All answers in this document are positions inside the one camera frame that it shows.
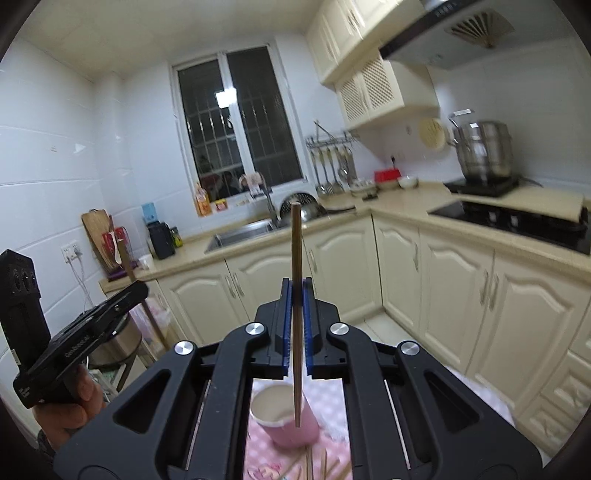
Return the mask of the left hand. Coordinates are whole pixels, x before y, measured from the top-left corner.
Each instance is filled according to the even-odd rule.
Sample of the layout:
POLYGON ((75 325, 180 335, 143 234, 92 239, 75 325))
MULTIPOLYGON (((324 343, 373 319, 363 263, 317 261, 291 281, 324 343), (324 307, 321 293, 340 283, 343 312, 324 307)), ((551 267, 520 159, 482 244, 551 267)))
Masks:
POLYGON ((42 404, 33 408, 34 418, 54 451, 106 406, 100 385, 82 365, 78 366, 76 389, 77 400, 73 404, 42 404))

